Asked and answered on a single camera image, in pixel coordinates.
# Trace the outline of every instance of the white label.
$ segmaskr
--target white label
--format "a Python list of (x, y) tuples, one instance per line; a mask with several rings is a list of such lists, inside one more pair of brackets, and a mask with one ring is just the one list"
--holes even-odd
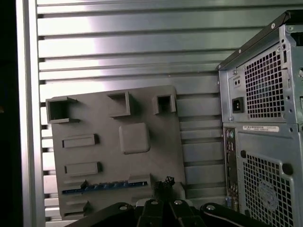
[(243, 126), (243, 130), (279, 132), (280, 128), (278, 126)]

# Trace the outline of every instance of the power supply fan grille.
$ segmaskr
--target power supply fan grille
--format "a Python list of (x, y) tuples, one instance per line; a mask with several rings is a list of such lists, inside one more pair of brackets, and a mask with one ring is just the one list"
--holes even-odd
[(293, 227), (291, 190), (279, 165), (247, 155), (244, 162), (246, 207), (252, 218), (274, 227)]
[(280, 55), (271, 52), (248, 65), (244, 73), (250, 118), (281, 117), (285, 107)]

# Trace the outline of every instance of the corrugated metal wall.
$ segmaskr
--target corrugated metal wall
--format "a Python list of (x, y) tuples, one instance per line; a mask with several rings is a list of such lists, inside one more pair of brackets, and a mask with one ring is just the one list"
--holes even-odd
[(62, 227), (46, 98), (174, 85), (187, 197), (224, 202), (215, 67), (302, 0), (37, 0), (45, 216)]

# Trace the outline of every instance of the computer case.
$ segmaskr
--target computer case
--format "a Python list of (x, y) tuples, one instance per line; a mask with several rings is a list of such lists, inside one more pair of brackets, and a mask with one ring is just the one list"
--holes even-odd
[(228, 206), (303, 226), (303, 10), (282, 14), (217, 68)]

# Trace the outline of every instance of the gray 3d printed plate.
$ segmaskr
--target gray 3d printed plate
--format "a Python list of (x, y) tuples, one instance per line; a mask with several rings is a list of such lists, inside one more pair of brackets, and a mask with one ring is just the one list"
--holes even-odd
[(150, 198), (166, 176), (185, 184), (175, 96), (160, 86), (46, 101), (63, 219)]

